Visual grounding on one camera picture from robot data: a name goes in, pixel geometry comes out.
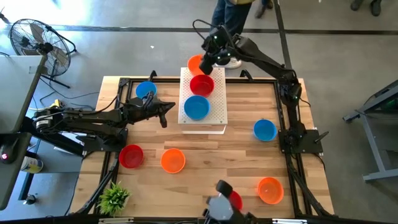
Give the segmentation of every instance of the wooden table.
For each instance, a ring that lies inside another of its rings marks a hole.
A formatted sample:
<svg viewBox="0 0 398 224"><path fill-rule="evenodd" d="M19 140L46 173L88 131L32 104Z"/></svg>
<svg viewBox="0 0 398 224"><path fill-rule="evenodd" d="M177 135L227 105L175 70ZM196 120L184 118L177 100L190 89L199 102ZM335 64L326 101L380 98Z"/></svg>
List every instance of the wooden table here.
<svg viewBox="0 0 398 224"><path fill-rule="evenodd" d="M97 110L116 96L119 79L104 77ZM302 79L300 82L302 98L308 101L304 82ZM271 120L279 128L273 85L227 84L228 125L224 135L181 134L177 124L179 83L156 85L162 101L174 101L177 105L166 114L167 128L161 127L158 118L127 126L127 144L143 148L145 159L138 169L119 167L118 181L132 193L122 216L201 217L207 197L217 194L215 185L220 179L231 184L243 197L243 212L261 218L294 216L285 157L280 152L278 139L260 142L252 133L254 123L262 118ZM307 129L312 128L309 106L300 102L300 110L302 122ZM178 174L168 174L160 166L163 152L173 147L181 149L186 157L186 165ZM83 161L72 212L81 208L97 188L103 157L103 152L95 152ZM302 157L308 188L323 207L333 213L322 163L311 154ZM284 198L279 204L267 205L257 196L256 187L263 177L275 177L284 186ZM305 211L298 186L297 189L300 208Z"/></svg>

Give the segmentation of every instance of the green plant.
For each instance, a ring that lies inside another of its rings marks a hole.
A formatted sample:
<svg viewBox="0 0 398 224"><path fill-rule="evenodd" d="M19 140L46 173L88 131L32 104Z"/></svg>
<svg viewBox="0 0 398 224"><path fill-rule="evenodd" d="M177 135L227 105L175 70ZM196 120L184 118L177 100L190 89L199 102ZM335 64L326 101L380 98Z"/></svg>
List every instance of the green plant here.
<svg viewBox="0 0 398 224"><path fill-rule="evenodd" d="M112 183L111 188L105 189L104 194L99 196L101 201L98 206L101 214L113 217L119 215L128 196L130 196L130 193L120 186L120 182L118 184Z"/></svg>

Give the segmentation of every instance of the white pegboard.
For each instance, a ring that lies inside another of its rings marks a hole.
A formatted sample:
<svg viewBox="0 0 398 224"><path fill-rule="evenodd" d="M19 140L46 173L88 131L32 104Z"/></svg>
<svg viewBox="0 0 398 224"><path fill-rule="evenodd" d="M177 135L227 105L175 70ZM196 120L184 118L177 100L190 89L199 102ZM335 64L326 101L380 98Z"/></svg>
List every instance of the white pegboard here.
<svg viewBox="0 0 398 224"><path fill-rule="evenodd" d="M224 68L214 68L210 77L214 80L215 88L211 95L207 97L210 102L210 112L202 120L195 121L189 118L184 111L184 103L193 93L190 88L190 82L193 75L188 68L181 68L180 77L180 105L178 108L179 124L217 124L228 123L226 110L226 88L225 88L225 70Z"/></svg>

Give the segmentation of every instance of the white sneaker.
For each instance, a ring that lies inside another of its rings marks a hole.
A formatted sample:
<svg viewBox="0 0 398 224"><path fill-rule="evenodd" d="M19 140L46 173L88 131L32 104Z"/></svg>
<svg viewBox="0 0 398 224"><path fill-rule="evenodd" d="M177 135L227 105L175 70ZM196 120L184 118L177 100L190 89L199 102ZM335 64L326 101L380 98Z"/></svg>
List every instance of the white sneaker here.
<svg viewBox="0 0 398 224"><path fill-rule="evenodd" d="M231 60L226 65L217 65L217 64L215 64L215 65L220 68L235 69L235 68L239 68L240 66L242 66L242 61L237 60L235 57L232 57Z"/></svg>

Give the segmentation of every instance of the gray floor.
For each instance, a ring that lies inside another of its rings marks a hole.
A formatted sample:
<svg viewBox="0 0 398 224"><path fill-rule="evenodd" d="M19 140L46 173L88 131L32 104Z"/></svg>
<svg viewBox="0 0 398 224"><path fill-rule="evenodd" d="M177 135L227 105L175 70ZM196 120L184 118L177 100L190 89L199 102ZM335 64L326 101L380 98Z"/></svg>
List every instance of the gray floor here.
<svg viewBox="0 0 398 224"><path fill-rule="evenodd" d="M31 17L48 24L121 27L190 27L192 20L210 20L215 0L122 0L115 1L5 1L3 11L11 20ZM21 11L18 4L30 10ZM398 30L398 2L383 0L382 14L373 17L369 1L358 12L349 0L280 0L286 29ZM50 15L32 9L50 9ZM253 18L252 7L245 28L277 28L274 11L265 18ZM67 96L99 91L104 75L178 75L187 59L201 53L201 40L194 33L170 32L62 32L76 43L79 53L66 74L58 79L71 90L55 85ZM267 55L283 63L279 34L244 34ZM288 35L293 68L305 79L315 125L330 131L323 140L326 174L335 213L341 217L396 222L398 220L398 178L365 184L362 175L377 171L361 123L345 124L341 119L365 100L398 78L398 35ZM0 30L0 51L14 54L7 32ZM267 76L245 63L253 76ZM229 71L237 76L240 70ZM50 93L39 83L35 98ZM73 101L95 106L97 95ZM0 212L0 220L63 215L70 202L77 173L35 176L31 193L42 203L22 206L12 199ZM46 188L38 186L46 181ZM22 216L20 211L28 212Z"/></svg>

